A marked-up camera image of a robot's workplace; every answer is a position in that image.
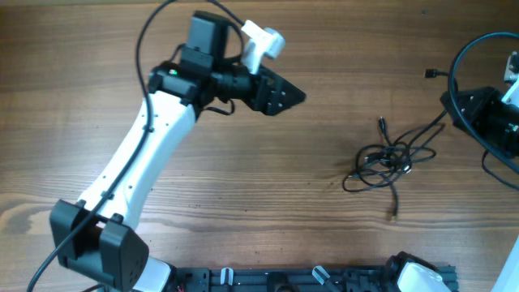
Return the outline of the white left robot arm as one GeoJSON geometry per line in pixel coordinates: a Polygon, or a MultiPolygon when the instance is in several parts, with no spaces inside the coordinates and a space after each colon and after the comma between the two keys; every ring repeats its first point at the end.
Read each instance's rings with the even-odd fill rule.
{"type": "Polygon", "coordinates": [[[213,101],[242,101],[274,116],[305,100],[262,63],[284,47],[272,28],[194,13],[187,42],[152,70],[139,114],[101,175],[75,203],[54,205],[49,223],[60,265],[108,290],[166,290],[174,267],[153,259],[135,232],[146,198],[213,101]]]}

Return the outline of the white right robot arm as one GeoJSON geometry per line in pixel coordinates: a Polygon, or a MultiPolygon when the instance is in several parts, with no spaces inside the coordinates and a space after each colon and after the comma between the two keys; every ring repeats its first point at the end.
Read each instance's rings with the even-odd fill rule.
{"type": "MultiPolygon", "coordinates": [[[[492,149],[507,159],[518,157],[518,56],[508,57],[504,82],[508,91],[487,86],[468,91],[453,90],[440,97],[444,112],[455,128],[486,143],[482,159],[492,149]]],[[[392,257],[384,269],[384,280],[396,291],[447,291],[447,277],[429,263],[406,253],[392,257]]]]}

